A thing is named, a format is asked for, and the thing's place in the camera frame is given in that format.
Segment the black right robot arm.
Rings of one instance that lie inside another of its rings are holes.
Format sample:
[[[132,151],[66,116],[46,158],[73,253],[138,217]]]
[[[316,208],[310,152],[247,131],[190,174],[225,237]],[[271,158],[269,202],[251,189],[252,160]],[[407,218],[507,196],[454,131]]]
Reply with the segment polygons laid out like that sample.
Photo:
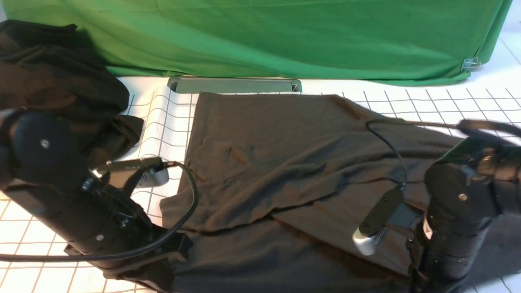
[[[520,216],[520,146],[468,137],[425,172],[430,196],[407,248],[411,293],[458,293],[501,215]]]

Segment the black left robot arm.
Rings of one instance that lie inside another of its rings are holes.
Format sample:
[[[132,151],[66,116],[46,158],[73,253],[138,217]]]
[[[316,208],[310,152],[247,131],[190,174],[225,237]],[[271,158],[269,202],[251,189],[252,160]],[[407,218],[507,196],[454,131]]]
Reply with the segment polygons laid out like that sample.
[[[159,157],[108,162],[98,177],[72,133],[51,115],[29,109],[1,113],[1,191],[67,242],[65,256],[2,254],[5,262],[89,262],[106,276],[147,280],[149,273],[184,262],[192,242],[177,230],[193,214],[193,202],[171,229],[155,225],[132,200],[135,188],[163,185],[179,162]]]

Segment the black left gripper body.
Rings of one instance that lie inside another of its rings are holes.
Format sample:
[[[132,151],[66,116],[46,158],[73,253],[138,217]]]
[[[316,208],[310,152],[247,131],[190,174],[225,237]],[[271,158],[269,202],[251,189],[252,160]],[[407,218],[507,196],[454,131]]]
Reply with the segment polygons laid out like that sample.
[[[166,229],[142,231],[139,228],[104,228],[89,232],[82,228],[71,228],[65,232],[68,243],[65,252],[70,256],[119,254],[152,243],[163,232]],[[102,270],[107,279],[172,281],[170,261],[186,261],[192,245],[186,234],[177,232],[166,243],[140,256],[123,260],[90,261],[90,264]]]

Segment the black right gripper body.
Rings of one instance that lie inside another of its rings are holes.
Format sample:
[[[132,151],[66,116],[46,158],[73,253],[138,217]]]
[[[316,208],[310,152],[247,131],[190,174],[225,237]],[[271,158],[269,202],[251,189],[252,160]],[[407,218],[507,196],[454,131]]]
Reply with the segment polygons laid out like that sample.
[[[422,241],[407,241],[410,293],[461,293],[468,273],[468,243],[430,247]]]

